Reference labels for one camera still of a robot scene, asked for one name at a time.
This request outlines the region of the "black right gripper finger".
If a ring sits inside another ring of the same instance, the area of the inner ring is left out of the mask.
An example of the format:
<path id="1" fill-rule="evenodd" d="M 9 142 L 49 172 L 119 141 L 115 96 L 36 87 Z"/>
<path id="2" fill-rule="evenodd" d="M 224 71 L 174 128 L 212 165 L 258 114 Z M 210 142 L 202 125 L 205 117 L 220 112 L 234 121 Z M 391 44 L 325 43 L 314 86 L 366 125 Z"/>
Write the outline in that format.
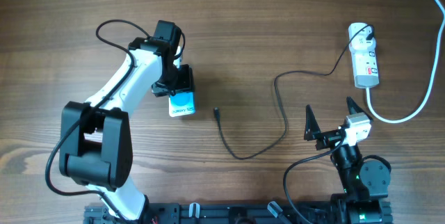
<path id="1" fill-rule="evenodd" d="M 306 141 L 312 141 L 321 138 L 321 130 L 316 121 L 314 112 L 312 111 L 311 106 L 308 104 L 305 107 L 306 110 L 306 123 L 305 123 L 305 132 L 304 139 Z"/>
<path id="2" fill-rule="evenodd" d="M 346 103 L 350 115 L 364 112 L 363 109 L 357 105 L 357 103 L 353 100 L 352 97 L 347 97 Z"/>

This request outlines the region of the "Galaxy smartphone with teal screen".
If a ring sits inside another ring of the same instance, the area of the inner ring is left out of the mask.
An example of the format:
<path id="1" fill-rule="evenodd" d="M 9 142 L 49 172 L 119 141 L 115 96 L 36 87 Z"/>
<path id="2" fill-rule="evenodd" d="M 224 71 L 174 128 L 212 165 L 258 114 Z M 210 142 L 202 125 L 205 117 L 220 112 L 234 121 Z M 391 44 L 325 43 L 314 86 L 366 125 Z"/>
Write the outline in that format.
<path id="1" fill-rule="evenodd" d="M 169 96 L 169 115 L 179 117 L 195 113 L 194 92 L 177 93 Z"/>

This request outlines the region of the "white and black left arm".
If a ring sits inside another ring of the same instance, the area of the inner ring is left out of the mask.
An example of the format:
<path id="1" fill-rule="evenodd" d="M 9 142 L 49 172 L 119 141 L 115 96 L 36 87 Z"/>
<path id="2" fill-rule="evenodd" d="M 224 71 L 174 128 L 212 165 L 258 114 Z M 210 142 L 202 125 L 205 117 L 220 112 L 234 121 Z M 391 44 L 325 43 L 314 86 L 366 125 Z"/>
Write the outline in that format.
<path id="1" fill-rule="evenodd" d="M 45 168 L 47 186 L 59 158 L 61 175 L 86 186 L 79 194 L 97 194 L 112 223 L 157 223 L 148 197 L 130 177 L 133 148 L 129 119 L 147 92 L 168 97 L 172 117 L 195 113 L 193 70 L 181 59 L 185 35 L 173 22 L 160 20 L 153 35 L 135 38 L 123 50 L 125 60 L 106 85 L 84 103 L 68 102 L 61 116 L 60 140 Z"/>

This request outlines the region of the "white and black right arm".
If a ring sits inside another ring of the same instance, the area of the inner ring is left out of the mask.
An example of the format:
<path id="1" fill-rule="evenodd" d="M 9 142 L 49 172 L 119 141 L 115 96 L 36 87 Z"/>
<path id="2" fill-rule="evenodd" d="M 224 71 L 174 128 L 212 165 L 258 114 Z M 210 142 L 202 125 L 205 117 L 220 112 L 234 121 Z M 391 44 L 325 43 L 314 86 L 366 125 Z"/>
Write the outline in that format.
<path id="1" fill-rule="evenodd" d="M 351 97 L 346 98 L 349 114 L 342 125 L 321 131 L 310 105 L 306 106 L 304 139 L 316 141 L 316 149 L 330 151 L 343 193 L 333 194 L 325 203 L 327 214 L 316 209 L 316 223 L 393 223 L 391 205 L 385 201 L 391 181 L 390 163 L 377 155 L 363 156 L 358 143 L 368 138 L 373 118 Z"/>

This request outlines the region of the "white power strip socket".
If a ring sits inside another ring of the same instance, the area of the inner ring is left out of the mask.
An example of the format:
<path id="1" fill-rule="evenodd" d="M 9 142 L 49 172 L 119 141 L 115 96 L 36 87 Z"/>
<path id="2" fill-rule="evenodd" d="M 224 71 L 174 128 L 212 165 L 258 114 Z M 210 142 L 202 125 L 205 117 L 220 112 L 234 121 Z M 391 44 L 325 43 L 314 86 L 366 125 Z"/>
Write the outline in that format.
<path id="1" fill-rule="evenodd" d="M 375 30 L 372 25 L 355 22 L 348 27 L 348 36 L 357 35 L 359 33 L 373 34 L 375 37 Z M 372 88 L 379 84 L 378 62 L 376 52 L 374 51 L 359 51 L 351 53 L 353 77 L 356 88 Z"/>

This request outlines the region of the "white USB charger adapter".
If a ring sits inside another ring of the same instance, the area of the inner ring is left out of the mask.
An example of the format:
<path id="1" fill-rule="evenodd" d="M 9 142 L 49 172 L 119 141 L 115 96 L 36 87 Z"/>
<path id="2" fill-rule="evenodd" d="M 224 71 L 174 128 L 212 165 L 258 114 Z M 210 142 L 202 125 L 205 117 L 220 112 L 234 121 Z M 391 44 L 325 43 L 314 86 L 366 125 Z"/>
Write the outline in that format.
<path id="1" fill-rule="evenodd" d="M 357 35 L 350 35 L 349 50 L 352 53 L 359 51 L 374 51 L 376 47 L 376 40 L 373 34 L 359 33 Z"/>

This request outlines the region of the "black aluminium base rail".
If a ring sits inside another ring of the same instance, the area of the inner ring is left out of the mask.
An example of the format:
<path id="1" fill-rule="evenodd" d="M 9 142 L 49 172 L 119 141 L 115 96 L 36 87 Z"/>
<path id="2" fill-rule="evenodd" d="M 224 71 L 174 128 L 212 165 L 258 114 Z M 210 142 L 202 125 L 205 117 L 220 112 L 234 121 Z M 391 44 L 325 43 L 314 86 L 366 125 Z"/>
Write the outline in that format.
<path id="1" fill-rule="evenodd" d="M 177 203 L 149 205 L 149 212 L 134 223 L 375 223 L 394 221 L 389 202 L 344 200 L 299 202 L 295 207 L 279 205 L 189 205 Z"/>

